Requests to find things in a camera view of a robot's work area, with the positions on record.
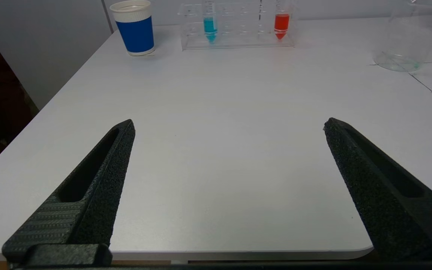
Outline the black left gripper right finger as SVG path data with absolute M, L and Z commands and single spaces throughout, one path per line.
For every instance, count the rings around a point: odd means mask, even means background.
M 329 118 L 324 132 L 381 258 L 432 260 L 432 190 L 348 123 Z

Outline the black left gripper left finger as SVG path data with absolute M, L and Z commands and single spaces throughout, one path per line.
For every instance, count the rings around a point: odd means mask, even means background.
M 132 120 L 111 128 L 4 243 L 7 259 L 40 244 L 110 244 L 135 139 Z

